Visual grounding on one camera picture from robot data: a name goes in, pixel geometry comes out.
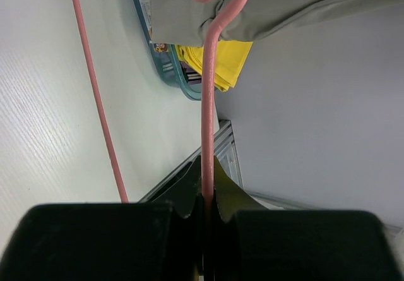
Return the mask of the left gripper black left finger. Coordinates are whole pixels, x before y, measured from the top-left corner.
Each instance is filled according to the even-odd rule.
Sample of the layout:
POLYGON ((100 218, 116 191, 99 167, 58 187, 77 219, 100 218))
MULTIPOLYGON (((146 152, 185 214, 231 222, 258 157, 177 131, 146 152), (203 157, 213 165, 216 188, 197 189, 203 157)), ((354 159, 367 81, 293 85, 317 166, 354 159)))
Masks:
POLYGON ((201 160, 138 203, 49 203, 22 216, 2 280, 197 280, 202 274, 201 160))

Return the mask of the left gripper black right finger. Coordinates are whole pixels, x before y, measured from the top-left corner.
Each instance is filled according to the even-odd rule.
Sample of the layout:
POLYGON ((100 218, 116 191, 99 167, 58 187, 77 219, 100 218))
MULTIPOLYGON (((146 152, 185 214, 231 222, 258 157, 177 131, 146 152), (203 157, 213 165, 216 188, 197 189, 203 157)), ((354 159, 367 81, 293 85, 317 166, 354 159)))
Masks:
POLYGON ((402 280, 384 225, 356 210, 270 210, 215 163, 217 280, 402 280))

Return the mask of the yellow garment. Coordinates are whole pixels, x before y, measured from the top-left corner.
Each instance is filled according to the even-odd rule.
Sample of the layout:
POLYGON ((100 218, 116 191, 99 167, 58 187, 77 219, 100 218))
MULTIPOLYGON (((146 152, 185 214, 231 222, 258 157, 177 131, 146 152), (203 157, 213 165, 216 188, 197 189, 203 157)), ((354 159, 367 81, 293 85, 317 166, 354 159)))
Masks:
MULTIPOLYGON (((226 92, 234 88, 242 71, 253 42, 240 42, 236 40, 221 40, 217 45, 215 86, 226 92)), ((186 63, 198 74, 202 74, 203 48, 183 45, 175 46, 179 60, 186 63)))

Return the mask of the grey beige garment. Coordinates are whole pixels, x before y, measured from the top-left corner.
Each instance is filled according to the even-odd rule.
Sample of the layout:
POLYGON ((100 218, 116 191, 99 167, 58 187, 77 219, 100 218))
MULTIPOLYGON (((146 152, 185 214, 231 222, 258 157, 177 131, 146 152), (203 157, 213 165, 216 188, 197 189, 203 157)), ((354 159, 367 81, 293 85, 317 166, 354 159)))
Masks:
MULTIPOLYGON (((201 46, 208 26, 231 0, 151 0, 151 39, 155 43, 201 46)), ((220 39, 251 42, 283 29, 303 27, 403 0, 247 0, 220 39)))

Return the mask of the purple trousers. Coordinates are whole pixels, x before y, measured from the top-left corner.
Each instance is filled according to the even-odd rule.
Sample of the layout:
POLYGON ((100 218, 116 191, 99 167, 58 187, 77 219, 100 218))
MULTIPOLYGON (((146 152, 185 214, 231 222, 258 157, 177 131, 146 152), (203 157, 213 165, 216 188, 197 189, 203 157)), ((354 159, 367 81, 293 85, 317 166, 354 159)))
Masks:
POLYGON ((201 83, 201 75, 184 61, 181 61, 181 68, 188 85, 197 85, 201 83))

